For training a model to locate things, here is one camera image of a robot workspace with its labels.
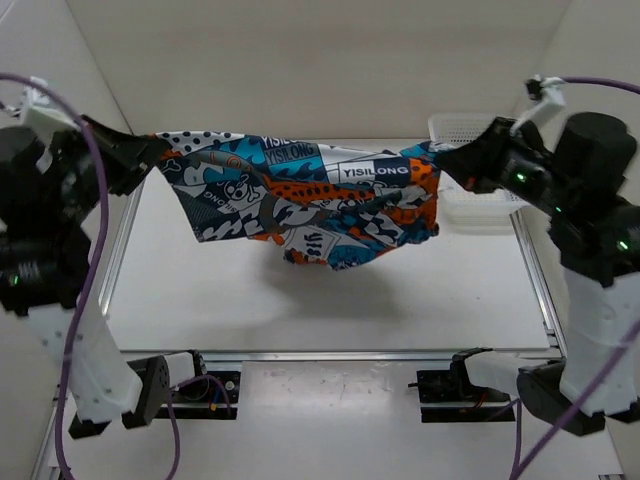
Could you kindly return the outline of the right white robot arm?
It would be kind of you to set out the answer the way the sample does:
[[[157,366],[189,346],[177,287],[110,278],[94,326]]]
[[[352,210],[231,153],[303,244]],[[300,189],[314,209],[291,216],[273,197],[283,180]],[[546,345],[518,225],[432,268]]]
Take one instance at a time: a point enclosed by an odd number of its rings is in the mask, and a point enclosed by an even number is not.
[[[577,436],[601,431],[610,418],[638,420],[624,347],[639,319],[639,209],[620,194],[636,151],[622,120],[582,112],[568,118],[553,150],[533,123],[500,117],[474,141],[436,155],[465,190],[504,189],[548,216],[569,294],[562,360],[532,366],[489,348],[459,352],[449,375],[455,396],[507,393]]]

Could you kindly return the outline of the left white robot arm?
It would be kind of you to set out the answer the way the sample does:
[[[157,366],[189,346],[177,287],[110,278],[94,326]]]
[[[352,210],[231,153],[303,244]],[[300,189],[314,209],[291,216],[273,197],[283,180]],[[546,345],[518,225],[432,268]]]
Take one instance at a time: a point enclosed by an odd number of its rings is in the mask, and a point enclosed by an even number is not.
[[[173,388],[198,400],[210,386],[193,350],[129,361],[116,345],[88,285],[96,270],[89,256],[101,241],[82,225],[110,195],[132,193],[166,146],[93,120],[87,127],[99,160],[74,128],[51,136],[26,126],[1,131],[1,304],[66,367],[75,439],[97,436],[114,420],[128,429],[146,426]]]

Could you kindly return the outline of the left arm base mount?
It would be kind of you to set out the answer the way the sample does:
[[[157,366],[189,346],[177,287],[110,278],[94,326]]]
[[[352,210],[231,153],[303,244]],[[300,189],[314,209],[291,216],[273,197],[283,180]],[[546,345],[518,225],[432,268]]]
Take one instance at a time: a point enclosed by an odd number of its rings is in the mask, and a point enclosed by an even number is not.
[[[239,366],[210,362],[197,350],[164,355],[178,420],[235,420],[241,387]]]

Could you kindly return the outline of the colourful patterned shorts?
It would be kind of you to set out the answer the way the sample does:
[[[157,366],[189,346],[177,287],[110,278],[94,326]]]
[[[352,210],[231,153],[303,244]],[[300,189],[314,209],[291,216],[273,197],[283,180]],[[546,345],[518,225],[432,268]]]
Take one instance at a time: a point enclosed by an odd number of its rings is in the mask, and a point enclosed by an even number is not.
[[[398,152],[213,131],[161,132],[158,167],[197,241],[273,243],[293,264],[369,263],[439,233],[430,140]]]

